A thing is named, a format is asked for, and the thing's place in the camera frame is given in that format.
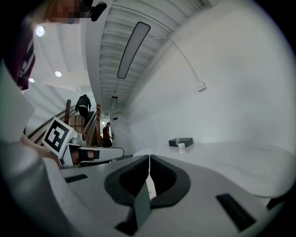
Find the gray panel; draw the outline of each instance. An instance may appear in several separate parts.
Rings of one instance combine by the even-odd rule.
[[[60,208],[62,209],[69,222],[74,225],[80,231],[80,233],[83,233],[83,235],[86,237],[97,237],[98,235],[118,237],[126,236],[121,232],[115,230],[113,226],[106,225],[106,223],[104,223],[104,217],[102,217],[102,219],[99,219],[97,215],[94,214],[92,209],[88,209],[82,202],[80,202],[80,200],[76,197],[76,195],[69,188],[68,184],[65,182],[55,161],[47,158],[44,158],[43,160],[46,165],[51,188],[57,202],[60,205]],[[71,170],[79,171],[80,169],[74,168],[61,171]]]
[[[191,179],[187,195],[170,208],[153,210],[136,236],[231,236],[238,234],[215,196],[229,193],[255,219],[261,219],[267,210],[259,200],[223,175],[207,168],[158,156],[185,170]]]
[[[97,166],[61,170],[63,177],[86,174],[87,179],[69,183],[68,186],[80,202],[98,218],[107,224],[116,226],[126,219],[130,207],[117,204],[105,191],[104,181],[107,175],[142,156],[133,157],[119,162]]]
[[[63,215],[36,151],[19,143],[0,142],[0,157],[1,176],[15,205],[28,219],[52,236],[80,236]]]
[[[256,220],[267,210],[253,195],[234,184],[223,175],[207,168],[159,156],[161,159],[185,170],[191,180],[187,195],[175,206],[152,210],[150,216],[135,236],[231,236],[238,234],[216,196],[229,193]],[[105,177],[116,169],[141,156],[118,162],[62,170],[64,177],[86,174],[89,178],[69,183],[68,186],[93,215],[115,226],[125,220],[128,207],[116,204],[105,192]]]

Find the wooden handrail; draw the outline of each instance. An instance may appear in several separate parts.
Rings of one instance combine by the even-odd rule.
[[[93,117],[94,117],[95,115],[96,115],[96,111],[93,113],[93,115],[91,116],[91,118],[90,118],[90,120],[88,121],[87,125],[85,126],[85,129],[84,129],[84,131],[83,131],[84,134],[86,133],[86,131],[87,131],[89,125],[91,124],[92,119],[93,119]]]
[[[49,120],[47,120],[46,122],[44,122],[43,124],[41,124],[39,127],[37,127],[33,132],[31,132],[27,137],[30,139],[32,136],[35,135],[36,132],[38,132],[43,126],[45,126],[47,123],[49,123],[54,117],[57,117],[59,115],[61,115],[62,113],[64,113],[66,110],[58,113],[57,115],[53,116],[52,118],[50,118]]]
[[[94,121],[91,137],[89,138],[89,144],[88,144],[89,146],[93,146],[93,139],[94,139],[94,135],[95,135],[95,131],[96,131],[96,125],[97,125],[97,120]]]
[[[43,138],[43,136],[45,135],[45,133],[46,133],[46,130],[45,130],[43,133],[41,133],[41,135],[40,135],[40,136],[34,141],[34,143],[38,143],[38,142],[40,141],[40,139]]]
[[[91,139],[91,133],[93,132],[93,127],[94,127],[94,123],[95,123],[95,121],[96,121],[96,115],[95,115],[95,117],[94,117],[94,119],[93,119],[93,122],[92,122],[92,125],[91,125],[91,128],[90,128],[90,130],[89,130],[89,133],[87,134],[87,137],[86,137],[86,144],[88,145],[89,144],[89,142],[90,142],[90,139]]]
[[[71,109],[71,100],[67,100],[66,110],[65,110],[65,119],[64,119],[64,123],[67,125],[69,124],[70,109]]]
[[[97,105],[97,121],[96,121],[96,134],[97,134],[97,145],[102,147],[102,138],[101,138],[101,127],[100,127],[100,117],[101,117],[101,106]]]

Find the black slot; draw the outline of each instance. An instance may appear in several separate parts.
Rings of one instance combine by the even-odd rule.
[[[149,156],[145,155],[110,173],[104,182],[105,190],[116,203],[133,206],[149,175],[148,170]]]
[[[75,182],[75,181],[78,181],[78,180],[83,180],[83,179],[86,179],[88,178],[85,174],[81,174],[81,175],[74,175],[74,176],[71,176],[71,177],[67,177],[65,178],[65,181],[67,183],[71,183],[71,182]]]
[[[229,194],[218,195],[216,198],[240,232],[256,222]]]
[[[191,185],[188,174],[155,155],[150,155],[150,167],[157,194],[151,200],[151,209],[173,206],[182,200]]]

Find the beam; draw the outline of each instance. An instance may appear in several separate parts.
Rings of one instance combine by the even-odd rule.
[[[96,124],[96,133],[97,133],[97,141],[98,141],[98,146],[102,147],[102,139],[101,139],[101,128],[100,128],[100,117],[101,117],[101,108],[100,105],[97,105],[97,124]]]
[[[71,100],[67,100],[66,110],[65,110],[65,119],[64,119],[64,123],[67,125],[69,124],[70,107],[71,107]]]

